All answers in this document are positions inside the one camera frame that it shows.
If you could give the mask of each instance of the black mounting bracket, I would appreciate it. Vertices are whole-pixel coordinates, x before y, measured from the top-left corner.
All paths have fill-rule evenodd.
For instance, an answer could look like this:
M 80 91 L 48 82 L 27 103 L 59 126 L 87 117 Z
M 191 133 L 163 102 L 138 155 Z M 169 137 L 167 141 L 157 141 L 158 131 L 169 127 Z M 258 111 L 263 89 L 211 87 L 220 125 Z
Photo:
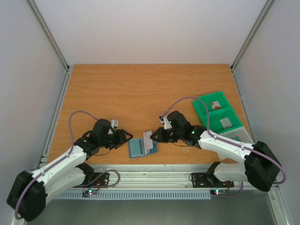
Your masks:
M 221 182 L 216 180 L 214 184 L 211 184 L 205 172 L 191 173 L 189 178 L 192 181 L 193 188 L 227 188 L 228 184 L 230 188 L 234 187 L 233 181 Z
M 99 176 L 101 173 L 100 172 L 95 172 L 93 174 L 93 177 L 92 177 L 92 180 L 94 180 L 97 176 Z M 102 186 L 107 186 L 108 183 L 109 183 L 109 173 L 105 173 L 103 174 L 101 177 L 99 177 L 97 180 L 99 180 L 101 182 L 101 185 Z M 98 181 L 94 181 L 93 183 L 87 185 L 86 187 L 89 188 L 89 187 L 93 187 L 93 186 L 98 186 L 99 182 Z

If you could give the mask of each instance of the wire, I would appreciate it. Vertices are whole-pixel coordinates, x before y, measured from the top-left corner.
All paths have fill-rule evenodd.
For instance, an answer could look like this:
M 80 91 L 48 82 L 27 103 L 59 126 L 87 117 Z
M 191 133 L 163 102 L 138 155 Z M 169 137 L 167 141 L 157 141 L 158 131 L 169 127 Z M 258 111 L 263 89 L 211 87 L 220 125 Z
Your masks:
M 82 137 L 86 137 L 86 136 L 87 136 L 88 134 L 90 134 L 90 133 L 91 133 L 91 130 L 85 132 L 85 133 L 82 135 Z
M 281 180 L 281 181 L 278 181 L 278 182 L 274 182 L 274 184 L 283 184 L 283 183 L 286 181 L 286 173 L 285 173 L 284 169 L 283 169 L 282 166 L 281 166 L 278 162 L 276 162 L 274 159 L 272 159 L 272 158 L 270 158 L 270 157 L 268 157 L 268 156 L 266 156 L 266 155 L 264 155 L 264 154 L 262 154 L 262 153 L 260 153 L 260 152 L 258 152 L 258 151 L 256 151 L 256 150 L 254 150 L 254 149 L 251 149 L 251 148 L 249 148 L 249 147 L 242 146 L 242 145 L 237 144 L 237 143 L 234 143 L 234 142 L 232 142 L 232 141 L 230 141 L 230 140 L 226 140 L 226 139 L 223 139 L 223 138 L 221 138 L 221 137 L 214 136 L 214 134 L 211 133 L 211 131 L 210 131 L 210 115 L 209 115 L 208 108 L 207 108 L 206 104 L 205 104 L 200 98 L 198 98 L 198 97 L 183 97 L 183 98 L 177 100 L 176 102 L 174 102 L 174 103 L 167 109 L 167 111 L 165 111 L 165 113 L 162 115 L 162 117 L 166 116 L 166 115 L 169 113 L 169 111 L 170 111 L 177 103 L 179 103 L 180 101 L 185 100 L 185 99 L 194 99 L 194 100 L 198 100 L 198 101 L 200 101 L 200 102 L 203 104 L 203 106 L 205 107 L 206 115 L 207 115 L 207 133 L 208 133 L 211 137 L 213 137 L 213 138 L 215 138 L 215 139 L 217 139 L 217 140 L 219 140 L 219 141 L 222 141 L 222 142 L 224 142 L 224 143 L 227 143 L 227 144 L 236 146 L 236 147 L 238 147 L 238 148 L 241 148 L 242 150 L 248 150 L 248 151 L 250 151 L 250 152 L 253 152 L 253 153 L 255 153 L 255 154 L 257 154 L 257 155 L 259 155 L 259 156 L 261 156 L 261 157 L 263 157 L 263 158 L 265 158 L 265 159 L 267 159 L 267 160 L 269 160 L 271 163 L 273 163 L 275 166 L 277 166 L 277 167 L 280 169 L 280 171 L 281 171 L 281 173 L 282 173 L 282 175 L 283 175 L 282 180 Z
M 243 192 L 243 189 L 244 189 L 244 183 L 241 182 L 241 184 L 240 184 L 240 190 L 235 195 L 214 195 L 214 196 L 221 197 L 221 198 L 235 198 L 235 197 L 239 196 Z
M 110 153 L 111 152 L 111 149 L 109 149 L 109 151 L 107 152 L 107 153 L 105 153 L 105 154 L 101 154 L 101 155 L 94 155 L 94 156 L 105 156 L 105 155 L 107 155 L 108 153 Z
M 77 185 L 77 186 L 75 186 L 75 187 L 76 187 L 76 188 L 86 187 L 86 186 L 88 186 L 88 185 L 94 183 L 96 180 L 99 179 L 99 177 L 103 176 L 104 174 L 106 174 L 106 173 L 108 173 L 108 172 L 114 172 L 114 173 L 116 173 L 117 176 L 118 176 L 118 179 L 117 179 L 117 181 L 116 181 L 114 184 L 106 185 L 106 186 L 104 185 L 104 186 L 102 186 L 102 187 L 103 187 L 103 188 L 111 188 L 111 187 L 114 187 L 114 186 L 116 186 L 116 185 L 120 182 L 120 179 L 121 179 L 121 176 L 120 176 L 119 172 L 116 171 L 116 170 L 106 170 L 106 171 L 102 172 L 100 175 L 98 175 L 98 176 L 97 176 L 94 180 L 92 180 L 89 184 Z
M 99 181 L 99 180 L 97 180 L 97 181 L 99 182 L 99 186 L 98 186 L 98 189 L 97 189 L 97 191 L 98 191 L 98 190 L 100 189 L 102 183 L 101 183 L 101 181 Z
M 230 190 L 230 185 L 229 185 L 229 182 L 228 182 L 228 181 L 226 181 L 225 183 L 226 183 L 227 186 L 228 186 L 228 188 L 227 188 L 227 190 L 226 190 L 226 192 L 225 192 L 225 193 L 227 193 L 227 192 Z
M 29 184 L 24 188 L 24 190 L 22 191 L 18 201 L 17 201 L 17 204 L 15 206 L 15 218 L 16 219 L 22 219 L 22 217 L 18 216 L 18 211 L 19 211 L 19 208 L 20 208 L 20 205 L 21 205 L 21 201 L 22 199 L 24 198 L 24 195 L 26 194 L 26 192 L 28 191 L 28 189 L 30 188 L 30 186 L 37 180 L 39 179 L 42 175 L 44 175 L 46 172 L 48 172 L 49 170 L 51 170 L 53 167 L 55 167 L 57 164 L 59 164 L 60 162 L 62 162 L 63 160 L 65 160 L 73 151 L 73 148 L 74 148 L 74 136 L 73 136 L 73 131 L 72 131 L 72 125 L 71 125 L 71 120 L 72 120 L 72 117 L 74 116 L 74 114 L 76 113 L 84 113 L 84 114 L 87 114 L 89 115 L 90 117 L 94 118 L 95 120 L 98 121 L 98 119 L 93 116 L 92 114 L 86 112 L 86 111 L 82 111 L 82 110 L 78 110 L 78 111 L 75 111 L 73 112 L 70 117 L 69 117 L 69 121 L 68 121 L 68 126 L 69 126 L 69 131 L 70 131 L 70 135 L 71 135 L 71 148 L 70 148 L 70 151 L 68 153 L 68 155 L 65 155 L 64 157 L 62 157 L 60 160 L 58 160 L 57 162 L 53 163 L 51 166 L 49 166 L 48 168 L 46 168 L 43 172 L 41 172 L 40 174 L 38 174 L 35 178 L 32 179 L 31 182 L 29 182 Z
M 192 174 L 190 174 L 190 175 L 188 176 L 188 179 L 189 179 L 190 181 L 197 181 L 196 179 L 195 179 L 195 180 L 191 179 L 191 178 L 190 178 L 191 176 L 192 176 Z
M 172 143 L 173 143 L 173 145 L 176 145 L 176 146 L 179 146 L 179 147 L 188 147 L 187 145 L 177 145 L 174 142 L 172 142 Z

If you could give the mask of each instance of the white card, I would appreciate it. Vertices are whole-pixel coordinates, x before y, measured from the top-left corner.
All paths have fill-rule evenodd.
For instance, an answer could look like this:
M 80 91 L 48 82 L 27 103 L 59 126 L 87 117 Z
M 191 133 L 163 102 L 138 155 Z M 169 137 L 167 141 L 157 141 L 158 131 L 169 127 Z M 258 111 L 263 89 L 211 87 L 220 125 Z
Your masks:
M 224 130 L 233 127 L 232 123 L 230 122 L 230 120 L 228 118 L 221 119 L 220 122 L 221 122 Z
M 144 148 L 145 148 L 145 154 L 150 153 L 150 149 L 153 149 L 153 141 L 150 139 L 150 136 L 152 135 L 152 131 L 145 132 L 143 135 L 144 139 Z
M 211 102 L 210 106 L 212 107 L 213 110 L 217 110 L 221 108 L 221 105 L 218 101 Z

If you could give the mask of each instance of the green tray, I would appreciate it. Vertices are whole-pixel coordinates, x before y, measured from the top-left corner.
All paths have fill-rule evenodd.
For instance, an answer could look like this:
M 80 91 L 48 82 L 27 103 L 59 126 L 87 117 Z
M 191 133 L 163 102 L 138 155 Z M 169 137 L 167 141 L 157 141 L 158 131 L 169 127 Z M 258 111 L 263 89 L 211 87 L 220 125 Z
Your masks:
M 209 110 L 210 116 L 210 130 L 216 133 L 227 132 L 236 128 L 240 128 L 243 126 L 239 117 L 230 106 L 228 100 L 226 99 L 223 92 L 218 91 L 209 95 L 204 95 L 199 97 L 205 104 Z M 214 110 L 211 105 L 216 108 L 216 104 L 211 104 L 217 101 L 217 105 L 219 109 Z M 207 126 L 207 114 L 205 111 L 205 107 L 199 101 L 194 101 L 193 106 L 202 122 L 202 124 Z
M 214 92 L 214 93 L 211 93 L 208 95 L 203 95 L 203 96 L 200 96 L 199 98 L 203 102 L 205 102 L 209 112 L 215 111 L 211 106 L 211 103 L 213 103 L 215 101 L 218 101 L 218 103 L 221 106 L 221 109 L 230 107 L 228 100 L 226 99 L 225 95 L 221 91 Z M 200 101 L 195 100 L 193 102 L 193 106 L 194 106 L 201 121 L 207 117 L 205 107 Z

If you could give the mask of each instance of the white cable tray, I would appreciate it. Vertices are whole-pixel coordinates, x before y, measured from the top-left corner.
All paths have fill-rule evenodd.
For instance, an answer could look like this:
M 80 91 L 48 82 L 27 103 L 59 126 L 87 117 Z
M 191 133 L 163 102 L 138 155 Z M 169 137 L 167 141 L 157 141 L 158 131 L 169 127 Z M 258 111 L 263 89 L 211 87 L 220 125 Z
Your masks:
M 95 195 L 83 196 L 83 191 L 69 190 L 56 199 L 81 200 L 191 200 L 210 199 L 208 190 L 99 190 Z

